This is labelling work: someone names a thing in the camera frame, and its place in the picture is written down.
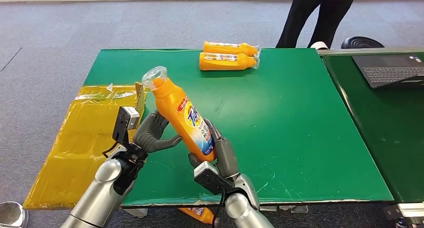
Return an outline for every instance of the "laptop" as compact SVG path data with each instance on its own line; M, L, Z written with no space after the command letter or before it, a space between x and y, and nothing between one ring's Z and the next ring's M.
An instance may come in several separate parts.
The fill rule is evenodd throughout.
M369 86L424 89L424 62L415 54L352 56Z

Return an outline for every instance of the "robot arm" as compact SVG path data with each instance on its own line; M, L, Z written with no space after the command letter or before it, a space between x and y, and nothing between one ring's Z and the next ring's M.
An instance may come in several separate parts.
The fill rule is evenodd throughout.
M200 162L190 153L188 159L195 167L194 180L213 194L221 193L226 199L225 210L239 228L271 228L270 221L259 212L257 192L245 174L240 174L236 155L230 141L205 119L215 141L216 164Z
M174 147L181 141L180 136L159 140L169 122L155 111L144 119L132 143L129 143L128 130L135 128L139 118L134 108L119 108L113 138L115 145L120 145L98 168L93 181L61 228L105 227L131 191L148 153Z

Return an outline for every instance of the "green table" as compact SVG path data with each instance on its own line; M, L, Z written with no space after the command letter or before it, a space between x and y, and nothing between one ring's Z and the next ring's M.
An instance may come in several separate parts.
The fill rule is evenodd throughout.
M396 202L424 201L424 91L372 90L355 54L414 53L424 49L320 52L335 85Z
M260 202L392 200L313 49L265 49L257 70L201 72L199 50L102 50L84 85L133 84L162 65L231 140ZM151 94L145 114L155 109ZM164 137L175 135L169 126ZM149 156L123 205L216 204L183 144Z

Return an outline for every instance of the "black pants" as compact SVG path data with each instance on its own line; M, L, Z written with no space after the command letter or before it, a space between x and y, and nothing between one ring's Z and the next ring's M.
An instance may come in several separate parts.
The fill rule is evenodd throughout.
M337 27L354 0L293 0L276 48L295 48L311 13L320 5L318 21L308 47L322 41L331 46Z

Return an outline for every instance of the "orange detergent bottle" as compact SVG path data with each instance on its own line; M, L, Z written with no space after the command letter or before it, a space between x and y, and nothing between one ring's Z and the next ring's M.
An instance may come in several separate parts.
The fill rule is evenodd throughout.
M259 58L249 57L246 54L215 54L200 53L200 70L244 70L257 69Z
M214 214L208 208L193 207L193 208L178 208L178 209L205 224L212 224L214 220Z
M211 132L182 88L167 77L163 66L148 71L142 78L143 85L154 95L156 108L182 137L189 152L201 161L215 160Z
M246 54L247 56L256 55L260 49L259 46L251 46L247 43L228 44L207 42L203 43L203 51L207 53L222 53L222 54Z

